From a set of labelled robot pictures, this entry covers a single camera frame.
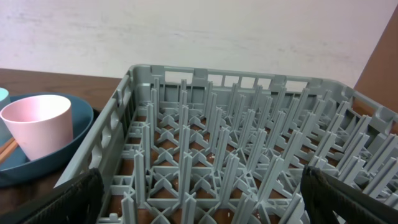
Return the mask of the light blue cup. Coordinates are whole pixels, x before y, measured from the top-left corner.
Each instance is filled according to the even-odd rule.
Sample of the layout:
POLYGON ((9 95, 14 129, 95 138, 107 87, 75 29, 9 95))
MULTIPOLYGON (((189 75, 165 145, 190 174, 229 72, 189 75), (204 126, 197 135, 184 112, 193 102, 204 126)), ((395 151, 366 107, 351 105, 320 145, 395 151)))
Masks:
MULTIPOLYGON (((0 111, 10 103, 9 92, 5 88, 0 88, 0 111)), ((12 137, 6 124, 0 118, 0 141, 1 145, 7 142, 12 137)))

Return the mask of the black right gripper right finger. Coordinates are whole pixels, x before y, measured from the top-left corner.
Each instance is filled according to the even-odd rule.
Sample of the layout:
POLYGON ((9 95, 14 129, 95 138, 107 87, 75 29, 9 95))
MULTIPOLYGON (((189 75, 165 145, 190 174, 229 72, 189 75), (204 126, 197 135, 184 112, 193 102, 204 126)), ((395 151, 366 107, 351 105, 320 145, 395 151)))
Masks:
POLYGON ((305 166, 300 191, 310 223, 397 223, 397 210, 353 189, 319 168, 305 166))

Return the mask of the dark blue plate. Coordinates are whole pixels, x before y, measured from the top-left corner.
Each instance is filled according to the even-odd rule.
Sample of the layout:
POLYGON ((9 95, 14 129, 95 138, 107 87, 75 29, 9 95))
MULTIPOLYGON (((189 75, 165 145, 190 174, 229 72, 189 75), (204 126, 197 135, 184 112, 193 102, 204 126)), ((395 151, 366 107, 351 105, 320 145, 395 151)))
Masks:
POLYGON ((95 121, 91 105, 73 95, 62 94, 72 103, 73 141, 57 152, 31 161, 20 147, 1 163, 1 187, 9 187, 45 176, 67 164, 95 121))

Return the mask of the grey dishwasher rack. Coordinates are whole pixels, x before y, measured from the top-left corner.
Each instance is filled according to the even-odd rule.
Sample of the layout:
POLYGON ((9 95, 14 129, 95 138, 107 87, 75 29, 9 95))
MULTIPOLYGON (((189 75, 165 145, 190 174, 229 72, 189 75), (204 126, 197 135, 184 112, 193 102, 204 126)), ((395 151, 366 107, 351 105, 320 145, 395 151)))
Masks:
POLYGON ((134 65, 59 183, 99 169, 96 223, 310 223, 312 166, 397 210, 396 126, 333 80, 134 65))

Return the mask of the wooden chopstick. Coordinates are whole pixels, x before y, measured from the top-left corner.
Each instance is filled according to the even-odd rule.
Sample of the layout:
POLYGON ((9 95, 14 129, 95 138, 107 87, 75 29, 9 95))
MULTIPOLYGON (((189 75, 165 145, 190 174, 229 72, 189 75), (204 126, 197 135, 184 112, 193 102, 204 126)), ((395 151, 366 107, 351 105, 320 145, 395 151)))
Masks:
POLYGON ((16 147, 18 143, 14 138, 10 138, 3 146, 1 146, 1 154, 10 154, 16 147))
POLYGON ((3 163, 17 147, 18 143, 16 141, 9 143, 7 146, 4 146, 4 149, 1 151, 0 163, 3 163))

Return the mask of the pink cup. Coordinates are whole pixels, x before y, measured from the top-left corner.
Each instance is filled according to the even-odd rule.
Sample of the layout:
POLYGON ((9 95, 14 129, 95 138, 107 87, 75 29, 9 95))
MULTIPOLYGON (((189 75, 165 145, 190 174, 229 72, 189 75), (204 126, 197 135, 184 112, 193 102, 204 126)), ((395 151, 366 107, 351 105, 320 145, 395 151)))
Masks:
POLYGON ((33 161, 60 150, 73 140, 72 103, 60 95, 36 95, 1 110, 12 136, 33 161))

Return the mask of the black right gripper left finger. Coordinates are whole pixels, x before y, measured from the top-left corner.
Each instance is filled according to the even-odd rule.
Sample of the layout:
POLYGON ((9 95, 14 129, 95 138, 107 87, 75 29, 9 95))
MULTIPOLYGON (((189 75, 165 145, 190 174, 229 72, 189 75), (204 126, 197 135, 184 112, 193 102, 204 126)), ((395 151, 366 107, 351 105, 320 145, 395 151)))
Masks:
POLYGON ((43 197, 1 215, 1 223, 96 223, 103 195, 104 183, 100 171, 92 168, 43 197))

